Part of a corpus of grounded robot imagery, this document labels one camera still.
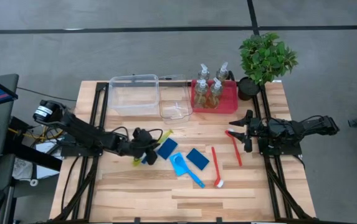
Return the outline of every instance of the red toothbrush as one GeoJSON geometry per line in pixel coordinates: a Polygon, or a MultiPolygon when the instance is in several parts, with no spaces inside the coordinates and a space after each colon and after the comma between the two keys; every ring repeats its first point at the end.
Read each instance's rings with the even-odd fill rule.
{"type": "Polygon", "coordinates": [[[238,151],[238,147],[236,146],[236,142],[235,142],[235,137],[230,135],[228,133],[229,130],[226,130],[226,134],[232,139],[232,143],[235,147],[235,153],[236,153],[236,158],[238,159],[238,163],[239,163],[239,166],[242,166],[242,159],[240,159],[240,154],[239,154],[239,151],[238,151]]]}
{"type": "Polygon", "coordinates": [[[214,186],[218,187],[218,188],[221,188],[222,185],[224,184],[224,181],[221,180],[221,178],[220,178],[220,171],[218,170],[217,156],[216,156],[216,152],[214,150],[214,147],[211,147],[211,151],[213,153],[213,160],[214,160],[214,165],[216,165],[216,173],[217,173],[217,179],[214,182],[214,186]]]}

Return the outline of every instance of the red tray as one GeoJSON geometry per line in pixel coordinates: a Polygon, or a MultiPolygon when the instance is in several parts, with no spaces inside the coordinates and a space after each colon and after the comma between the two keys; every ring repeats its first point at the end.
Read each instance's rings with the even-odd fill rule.
{"type": "MultiPolygon", "coordinates": [[[[195,108],[194,98],[195,98],[195,86],[197,80],[192,80],[191,85],[191,106],[195,113],[222,113],[231,114],[238,110],[238,97],[237,97],[237,87],[236,82],[226,80],[224,82],[224,89],[222,90],[222,95],[220,98],[220,104],[215,109],[210,108],[195,108]]],[[[211,86],[214,83],[213,80],[209,80],[207,84],[211,86]]]]}

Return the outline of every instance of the blue plastic spatula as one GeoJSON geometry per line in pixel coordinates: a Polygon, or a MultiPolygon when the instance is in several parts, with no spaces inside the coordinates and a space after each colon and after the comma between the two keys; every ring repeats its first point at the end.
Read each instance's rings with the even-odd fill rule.
{"type": "Polygon", "coordinates": [[[185,173],[188,173],[192,177],[193,181],[195,181],[201,188],[204,188],[204,183],[197,177],[197,175],[195,175],[194,173],[192,173],[191,170],[189,170],[181,153],[179,153],[179,155],[176,154],[170,160],[173,163],[174,169],[178,168],[178,170],[176,169],[177,175],[183,175],[185,173]]]}

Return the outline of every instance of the wooden tabletop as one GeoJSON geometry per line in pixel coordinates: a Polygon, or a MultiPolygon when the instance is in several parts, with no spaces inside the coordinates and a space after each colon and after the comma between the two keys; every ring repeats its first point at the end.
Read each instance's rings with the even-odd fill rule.
{"type": "MultiPolygon", "coordinates": [[[[96,83],[84,81],[80,87],[75,114],[86,122],[90,120],[96,83]]],[[[164,88],[164,91],[170,91],[170,87],[164,88]]],[[[282,84],[268,83],[266,89],[272,116],[290,119],[282,84]]],[[[232,141],[224,133],[228,128],[244,132],[245,128],[231,126],[228,122],[243,118],[247,110],[254,110],[253,102],[239,100],[239,108],[234,114],[193,113],[186,123],[165,124],[160,116],[119,116],[116,111],[108,109],[105,121],[107,131],[118,126],[127,127],[130,134],[136,127],[172,129],[174,133],[170,137],[178,143],[173,153],[182,152],[185,156],[196,148],[210,163],[201,171],[187,161],[189,168],[205,183],[206,187],[201,189],[187,174],[177,177],[169,159],[166,161],[159,157],[153,166],[133,167],[132,157],[118,157],[106,152],[99,160],[90,222],[133,222],[135,217],[140,217],[143,222],[212,222],[216,217],[222,217],[227,222],[274,220],[264,160],[258,153],[257,141],[253,139],[252,153],[245,153],[243,145],[237,141],[243,162],[240,167],[232,141]],[[221,189],[213,187],[216,171],[212,146],[216,149],[221,179],[224,180],[221,189]]],[[[159,134],[155,131],[152,135],[157,138],[159,134]]],[[[289,192],[304,211],[315,216],[303,166],[292,156],[281,158],[289,192]]],[[[60,213],[62,192],[73,160],[67,158],[62,163],[50,218],[60,213]]],[[[76,191],[80,165],[81,159],[72,171],[65,205],[76,191]]],[[[279,190],[277,195],[280,213],[284,217],[279,190]]],[[[86,198],[87,193],[84,192],[79,218],[83,217],[83,200],[86,198]]]]}

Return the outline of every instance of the floor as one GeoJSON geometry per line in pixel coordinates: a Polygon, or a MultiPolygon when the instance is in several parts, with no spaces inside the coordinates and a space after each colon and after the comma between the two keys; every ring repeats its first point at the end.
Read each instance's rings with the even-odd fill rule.
{"type": "MultiPolygon", "coordinates": [[[[261,27],[357,26],[357,1],[352,0],[255,0],[254,8],[261,27]]],[[[227,61],[240,78],[244,74],[238,47],[252,35],[250,29],[95,29],[251,25],[246,0],[0,0],[0,75],[17,73],[21,87],[71,99],[77,97],[82,80],[133,73],[183,73],[194,78],[200,63],[214,72],[227,61]],[[82,28],[89,30],[63,30],[82,28]]],[[[348,119],[357,117],[357,30],[277,33],[298,52],[299,66],[282,78],[292,118],[329,115],[341,129],[335,136],[314,135],[302,141],[317,216],[357,223],[357,128],[347,125],[348,119]]],[[[17,94],[13,115],[34,124],[33,111],[44,97],[21,90],[17,94]]],[[[18,200],[15,216],[23,223],[47,219],[56,178],[43,183],[18,200]]]]}

